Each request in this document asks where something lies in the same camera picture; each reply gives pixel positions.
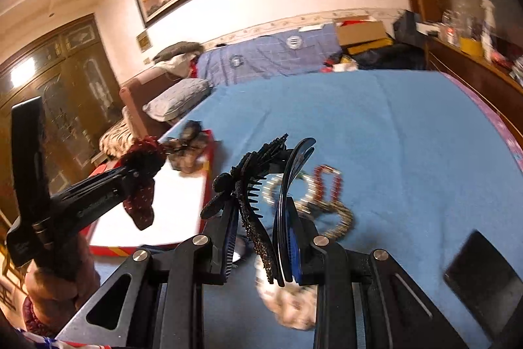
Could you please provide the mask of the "left hand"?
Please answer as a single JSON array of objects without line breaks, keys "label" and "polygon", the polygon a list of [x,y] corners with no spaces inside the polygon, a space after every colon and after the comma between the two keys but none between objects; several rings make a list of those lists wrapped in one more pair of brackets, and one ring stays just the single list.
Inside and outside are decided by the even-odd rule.
[{"label": "left hand", "polygon": [[39,268],[32,260],[25,276],[22,311],[26,330],[54,338],[99,289],[100,275],[84,236],[77,236],[80,268],[72,282]]}]

